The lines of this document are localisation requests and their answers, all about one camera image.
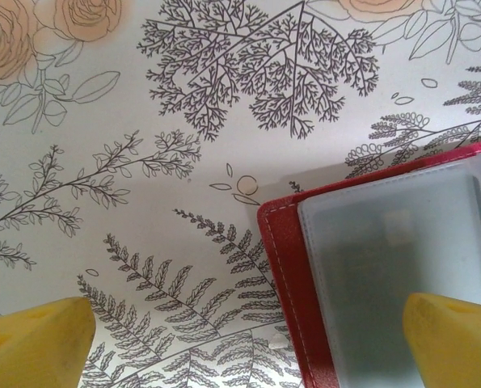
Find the card holder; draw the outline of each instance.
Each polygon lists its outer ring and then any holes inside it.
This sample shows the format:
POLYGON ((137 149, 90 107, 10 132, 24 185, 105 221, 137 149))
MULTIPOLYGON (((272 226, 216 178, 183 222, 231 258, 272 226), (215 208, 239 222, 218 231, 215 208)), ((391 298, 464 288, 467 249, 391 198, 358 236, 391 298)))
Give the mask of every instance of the card holder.
POLYGON ((414 292, 481 304, 481 154, 297 205, 341 388, 423 388, 403 338, 414 292))
POLYGON ((258 225, 305 388, 423 387, 404 298, 481 303, 481 142, 271 200, 258 225))

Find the peach rose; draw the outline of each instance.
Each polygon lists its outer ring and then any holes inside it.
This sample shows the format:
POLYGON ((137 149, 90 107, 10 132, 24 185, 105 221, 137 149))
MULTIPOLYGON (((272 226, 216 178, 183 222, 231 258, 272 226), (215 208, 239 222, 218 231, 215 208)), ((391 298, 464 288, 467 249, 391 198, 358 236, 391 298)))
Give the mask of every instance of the peach rose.
POLYGON ((360 22, 378 22, 395 16, 411 15, 422 0, 339 0, 343 8, 360 22))
POLYGON ((34 12, 63 38, 89 42, 116 28, 121 0, 37 0, 34 12))
POLYGON ((23 68, 33 54, 32 8, 32 0, 0 0, 0 79, 23 68))

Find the yellow object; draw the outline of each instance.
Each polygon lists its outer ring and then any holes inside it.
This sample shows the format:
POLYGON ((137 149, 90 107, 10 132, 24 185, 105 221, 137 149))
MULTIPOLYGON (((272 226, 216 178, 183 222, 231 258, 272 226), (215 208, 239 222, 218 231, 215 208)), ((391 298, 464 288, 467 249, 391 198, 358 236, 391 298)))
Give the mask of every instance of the yellow object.
POLYGON ((415 293, 403 330, 426 388, 481 388, 481 305, 415 293))
POLYGON ((83 297, 0 317, 0 388, 75 388, 94 336, 83 297))

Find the red leather case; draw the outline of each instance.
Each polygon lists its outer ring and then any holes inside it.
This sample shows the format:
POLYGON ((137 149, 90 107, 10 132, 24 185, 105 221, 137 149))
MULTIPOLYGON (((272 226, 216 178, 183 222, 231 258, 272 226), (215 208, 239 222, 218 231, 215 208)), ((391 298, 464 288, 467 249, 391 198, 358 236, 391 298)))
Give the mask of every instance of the red leather case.
POLYGON ((325 192, 374 182, 481 153, 481 142, 430 158, 300 192, 261 206, 258 223, 306 388, 339 388, 297 205, 325 192))

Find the patterned paper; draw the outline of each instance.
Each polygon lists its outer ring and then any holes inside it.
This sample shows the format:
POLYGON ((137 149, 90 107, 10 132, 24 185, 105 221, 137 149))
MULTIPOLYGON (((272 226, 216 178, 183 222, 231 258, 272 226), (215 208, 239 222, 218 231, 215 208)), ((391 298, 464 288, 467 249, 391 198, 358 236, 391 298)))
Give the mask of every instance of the patterned paper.
POLYGON ((82 387, 298 388, 260 204, 476 141, 481 0, 0 0, 0 314, 90 298, 82 387))

